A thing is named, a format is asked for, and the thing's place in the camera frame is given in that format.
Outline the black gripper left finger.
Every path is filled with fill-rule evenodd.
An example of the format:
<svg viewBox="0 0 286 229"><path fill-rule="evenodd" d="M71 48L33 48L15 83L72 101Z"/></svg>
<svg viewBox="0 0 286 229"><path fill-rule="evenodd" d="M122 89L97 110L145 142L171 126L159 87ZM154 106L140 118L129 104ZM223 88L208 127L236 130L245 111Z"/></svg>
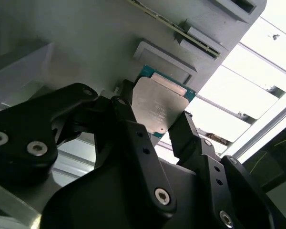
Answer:
<svg viewBox="0 0 286 229"><path fill-rule="evenodd" d="M81 132L96 137L95 169L100 168L113 160L121 121L137 123L127 100L99 97L81 83L0 111L0 181L25 186L44 181L58 146Z"/></svg>

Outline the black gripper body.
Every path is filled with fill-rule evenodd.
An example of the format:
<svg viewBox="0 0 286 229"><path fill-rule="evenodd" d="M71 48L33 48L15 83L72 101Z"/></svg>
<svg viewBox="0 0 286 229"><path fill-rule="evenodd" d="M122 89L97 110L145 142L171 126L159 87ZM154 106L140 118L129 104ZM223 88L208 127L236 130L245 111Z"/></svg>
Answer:
<svg viewBox="0 0 286 229"><path fill-rule="evenodd" d="M56 192L44 229L212 229L195 173L162 164L146 128L117 124L113 160Z"/></svg>

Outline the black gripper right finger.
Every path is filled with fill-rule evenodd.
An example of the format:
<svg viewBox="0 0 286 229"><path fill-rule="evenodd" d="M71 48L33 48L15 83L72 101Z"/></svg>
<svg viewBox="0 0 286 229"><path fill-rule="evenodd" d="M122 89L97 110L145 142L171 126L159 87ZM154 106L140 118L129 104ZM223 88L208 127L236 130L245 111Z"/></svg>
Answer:
<svg viewBox="0 0 286 229"><path fill-rule="evenodd" d="M206 229L283 229L285 217L244 166L231 156L218 159L184 111L169 128L178 165L198 176L200 215Z"/></svg>

